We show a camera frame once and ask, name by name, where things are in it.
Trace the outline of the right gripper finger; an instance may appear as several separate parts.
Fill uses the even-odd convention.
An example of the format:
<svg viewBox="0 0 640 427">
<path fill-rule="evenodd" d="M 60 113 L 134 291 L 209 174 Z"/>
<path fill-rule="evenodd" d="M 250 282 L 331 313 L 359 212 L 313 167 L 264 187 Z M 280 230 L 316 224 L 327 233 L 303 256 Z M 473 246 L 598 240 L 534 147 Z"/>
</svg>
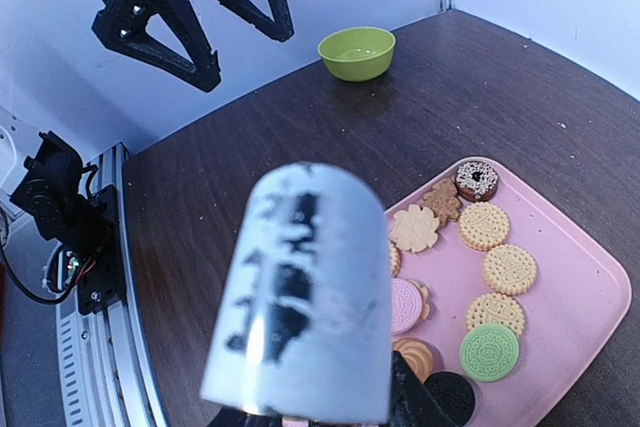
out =
<svg viewBox="0 0 640 427">
<path fill-rule="evenodd" d="M 390 426 L 454 426 L 397 351 L 391 380 Z"/>
</svg>

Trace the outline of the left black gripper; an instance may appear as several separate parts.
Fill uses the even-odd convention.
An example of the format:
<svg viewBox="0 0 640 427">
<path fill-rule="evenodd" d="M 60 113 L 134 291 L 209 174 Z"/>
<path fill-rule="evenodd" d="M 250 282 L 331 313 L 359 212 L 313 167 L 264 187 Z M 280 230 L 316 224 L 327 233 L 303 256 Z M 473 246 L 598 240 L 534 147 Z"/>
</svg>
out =
<svg viewBox="0 0 640 427">
<path fill-rule="evenodd" d="M 218 54 L 189 0 L 102 1 L 92 31 L 104 47 L 203 92 L 221 82 Z M 217 1 L 271 40 L 286 42 L 294 35 L 288 0 Z"/>
</svg>

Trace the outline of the swirl butter cookie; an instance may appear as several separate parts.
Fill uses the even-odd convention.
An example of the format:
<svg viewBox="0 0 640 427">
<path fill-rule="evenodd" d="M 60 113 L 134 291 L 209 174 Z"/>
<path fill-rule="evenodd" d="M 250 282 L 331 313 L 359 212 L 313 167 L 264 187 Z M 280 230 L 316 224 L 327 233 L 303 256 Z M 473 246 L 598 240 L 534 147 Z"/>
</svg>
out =
<svg viewBox="0 0 640 427">
<path fill-rule="evenodd" d="M 433 373 L 434 358 L 428 345 L 417 338 L 401 338 L 392 342 L 421 383 Z"/>
</svg>

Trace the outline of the metal serving tongs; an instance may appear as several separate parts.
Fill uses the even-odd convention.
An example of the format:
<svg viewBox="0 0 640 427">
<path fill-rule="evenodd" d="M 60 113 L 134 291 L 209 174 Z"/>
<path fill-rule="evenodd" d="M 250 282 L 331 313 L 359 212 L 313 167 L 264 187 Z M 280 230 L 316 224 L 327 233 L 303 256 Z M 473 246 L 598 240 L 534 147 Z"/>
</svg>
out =
<svg viewBox="0 0 640 427">
<path fill-rule="evenodd" d="M 202 399 L 258 415 L 383 424 L 391 397 L 387 223 L 373 190 L 297 162 L 249 194 Z"/>
</svg>

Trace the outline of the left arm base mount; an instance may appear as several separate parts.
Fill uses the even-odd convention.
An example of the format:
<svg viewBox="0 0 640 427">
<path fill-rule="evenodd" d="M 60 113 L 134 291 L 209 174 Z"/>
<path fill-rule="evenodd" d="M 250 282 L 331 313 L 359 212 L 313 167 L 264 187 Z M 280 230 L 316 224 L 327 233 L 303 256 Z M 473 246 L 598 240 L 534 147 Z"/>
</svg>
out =
<svg viewBox="0 0 640 427">
<path fill-rule="evenodd" d="M 116 165 L 105 156 L 83 162 L 52 131 L 39 137 L 40 147 L 24 160 L 26 174 L 9 200 L 33 218 L 43 239 L 58 242 L 44 275 L 51 296 L 26 287 L 5 252 L 1 265 L 30 300 L 54 306 L 75 294 L 81 315 L 96 314 L 126 299 Z"/>
</svg>

